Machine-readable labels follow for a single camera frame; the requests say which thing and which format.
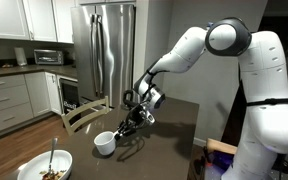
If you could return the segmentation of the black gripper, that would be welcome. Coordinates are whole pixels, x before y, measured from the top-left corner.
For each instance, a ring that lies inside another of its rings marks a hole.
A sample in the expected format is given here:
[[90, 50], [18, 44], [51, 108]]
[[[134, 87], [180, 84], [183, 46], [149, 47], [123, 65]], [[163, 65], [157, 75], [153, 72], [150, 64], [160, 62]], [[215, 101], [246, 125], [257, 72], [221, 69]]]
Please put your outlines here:
[[144, 128], [147, 122], [143, 113], [144, 110], [142, 106], [133, 107], [127, 115], [126, 122], [120, 122], [117, 130], [114, 132], [114, 137], [128, 137], [136, 133], [136, 129]]

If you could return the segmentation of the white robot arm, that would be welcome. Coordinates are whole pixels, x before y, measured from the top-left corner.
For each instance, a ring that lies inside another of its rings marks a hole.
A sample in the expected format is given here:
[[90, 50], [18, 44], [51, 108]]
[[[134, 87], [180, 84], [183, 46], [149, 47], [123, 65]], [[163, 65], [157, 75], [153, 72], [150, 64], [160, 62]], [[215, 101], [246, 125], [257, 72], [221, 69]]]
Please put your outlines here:
[[246, 114], [237, 151], [221, 180], [267, 180], [279, 154], [288, 154], [288, 76], [284, 50], [272, 31], [252, 33], [235, 17], [203, 29], [189, 28], [174, 48], [155, 61], [134, 85], [141, 101], [131, 102], [115, 138], [129, 136], [155, 122], [151, 111], [165, 94], [152, 83], [162, 72], [188, 71], [204, 52], [238, 59]]

